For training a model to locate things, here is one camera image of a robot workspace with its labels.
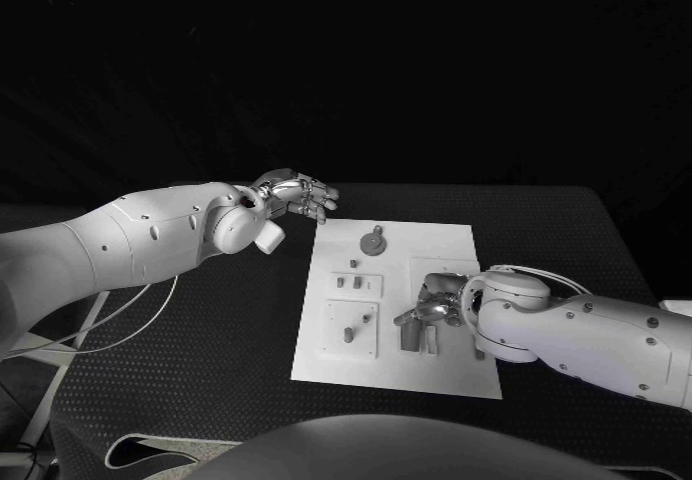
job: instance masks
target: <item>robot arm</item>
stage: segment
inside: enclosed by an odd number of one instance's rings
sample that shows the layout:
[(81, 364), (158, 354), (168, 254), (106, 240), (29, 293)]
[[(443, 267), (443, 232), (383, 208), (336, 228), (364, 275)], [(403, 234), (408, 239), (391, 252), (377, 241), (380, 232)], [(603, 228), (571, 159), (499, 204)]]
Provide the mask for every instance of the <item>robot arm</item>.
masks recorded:
[(325, 223), (336, 189), (290, 169), (250, 186), (207, 183), (124, 195), (83, 217), (0, 235), (0, 359), (37, 322), (106, 290), (162, 282), (253, 242), (270, 254), (286, 211)]
[(432, 274), (421, 304), (395, 324), (445, 319), (456, 326), (462, 318), (476, 347), (501, 360), (540, 358), (615, 392), (692, 410), (692, 319), (596, 295), (560, 300), (550, 292), (540, 279), (515, 272)]

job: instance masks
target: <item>black curtain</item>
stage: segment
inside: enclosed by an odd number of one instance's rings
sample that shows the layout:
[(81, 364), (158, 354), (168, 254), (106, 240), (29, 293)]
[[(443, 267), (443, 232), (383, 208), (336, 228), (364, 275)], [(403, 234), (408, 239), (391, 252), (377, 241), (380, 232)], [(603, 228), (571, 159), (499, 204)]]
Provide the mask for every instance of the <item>black curtain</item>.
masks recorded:
[(328, 183), (584, 185), (656, 293), (690, 295), (684, 8), (97, 3), (5, 12), (0, 202), (96, 208), (286, 166)]

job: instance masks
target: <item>table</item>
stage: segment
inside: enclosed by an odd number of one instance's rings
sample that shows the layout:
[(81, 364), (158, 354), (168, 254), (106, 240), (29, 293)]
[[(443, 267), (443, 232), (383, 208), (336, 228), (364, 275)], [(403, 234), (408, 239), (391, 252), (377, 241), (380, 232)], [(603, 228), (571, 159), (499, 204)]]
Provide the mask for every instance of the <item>table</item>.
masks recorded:
[[(482, 268), (508, 263), (566, 275), (597, 295), (656, 305), (603, 204), (581, 187), (335, 185), (336, 218), (473, 226)], [(181, 276), (152, 327), (81, 356), (54, 405), (67, 479), (136, 479), (188, 460), (140, 451), (132, 436), (246, 441), (306, 419), (390, 413), (496, 430), (602, 465), (659, 466), (692, 478), (692, 415), (628, 398), (541, 362), (499, 362), (502, 401), (290, 380), (315, 224), (296, 215), (272, 256), (250, 247)], [(156, 285), (84, 348), (113, 343), (156, 312)], [(109, 314), (136, 290), (110, 295)], [(104, 468), (145, 458), (120, 470)]]

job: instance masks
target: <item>white cable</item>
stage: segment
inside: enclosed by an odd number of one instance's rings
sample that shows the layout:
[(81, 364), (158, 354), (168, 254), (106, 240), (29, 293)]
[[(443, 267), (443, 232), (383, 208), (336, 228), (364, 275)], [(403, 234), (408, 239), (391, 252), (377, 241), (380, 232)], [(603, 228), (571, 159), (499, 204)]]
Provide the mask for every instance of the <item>white cable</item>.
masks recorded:
[(525, 271), (525, 272), (530, 272), (530, 273), (534, 273), (535, 275), (541, 275), (553, 280), (556, 280), (557, 282), (563, 283), (564, 285), (567, 285), (570, 288), (574, 289), (574, 291), (579, 293), (579, 294), (589, 294), (589, 295), (593, 295), (593, 293), (589, 291), (589, 289), (581, 286), (574, 280), (570, 280), (567, 277), (563, 277), (561, 275), (553, 273), (553, 272), (547, 272), (545, 270), (540, 270), (537, 268), (531, 268), (531, 267), (521, 267), (518, 265), (495, 265), (494, 267), (491, 267), (491, 270), (507, 270), (507, 269), (511, 269), (511, 270), (521, 270), (521, 271)]
[(169, 304), (171, 297), (173, 296), (173, 291), (176, 290), (176, 283), (178, 283), (178, 275), (176, 275), (176, 278), (173, 280), (173, 285), (171, 287), (169, 296), (166, 297), (166, 301), (163, 302), (162, 308), (156, 312), (156, 315), (152, 317), (152, 320), (143, 325), (143, 327), (132, 335), (129, 335), (123, 340), (119, 340), (116, 343), (111, 343), (106, 347), (96, 348), (94, 350), (78, 350), (75, 352), (71, 352), (71, 351), (67, 351), (67, 350), (54, 350), (52, 348), (47, 348), (45, 351), (47, 352), (54, 352), (54, 353), (67, 353), (70, 355), (81, 355), (83, 353), (96, 353), (96, 352), (101, 352), (104, 350), (109, 350), (110, 348), (116, 347), (122, 343), (127, 342), (152, 325), (153, 321), (156, 320), (161, 313), (163, 312), (163, 309), (166, 308), (166, 305)]
[(26, 355), (29, 352), (35, 352), (37, 350), (44, 350), (47, 347), (51, 347), (52, 345), (58, 345), (60, 343), (71, 340), (73, 338), (75, 338), (78, 335), (81, 335), (83, 333), (87, 333), (90, 330), (94, 330), (97, 327), (100, 327), (109, 320), (111, 320), (111, 318), (114, 318), (119, 313), (137, 301), (137, 299), (142, 297), (142, 295), (145, 294), (145, 292), (149, 290), (149, 287), (152, 285), (148, 285), (142, 290), (140, 292), (137, 293), (137, 295), (133, 297), (133, 299), (103, 319), (100, 320), (94, 325), (91, 325), (90, 327), (84, 328), (83, 330), (80, 330), (78, 332), (75, 332), (73, 335), (68, 335), (67, 337), (62, 337), (60, 340), (55, 340), (55, 342), (49, 342), (47, 343), (45, 345), (41, 345), (41, 347), (34, 347), (34, 348), (24, 348), (22, 350), (13, 350), (9, 352), (8, 356), (5, 357), (6, 359), (8, 358), (15, 358), (15, 357), (19, 357), (22, 355)]

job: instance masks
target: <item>robotic hand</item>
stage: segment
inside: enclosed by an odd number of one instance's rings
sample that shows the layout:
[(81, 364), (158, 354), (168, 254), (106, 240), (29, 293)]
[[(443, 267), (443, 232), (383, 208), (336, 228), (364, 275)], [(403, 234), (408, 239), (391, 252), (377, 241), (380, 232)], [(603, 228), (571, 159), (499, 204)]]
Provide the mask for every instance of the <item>robotic hand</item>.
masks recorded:
[(83, 217), (0, 235), (0, 359), (60, 307), (162, 282), (253, 242), (270, 254), (286, 211), (326, 221), (339, 191), (290, 169), (251, 186), (207, 183), (136, 192)]
[(541, 359), (615, 392), (692, 410), (692, 318), (599, 297), (570, 281), (580, 294), (551, 297), (548, 285), (521, 269), (430, 274), (417, 307), (394, 320), (401, 348), (419, 351), (423, 322), (466, 324), (478, 350), (498, 359)]

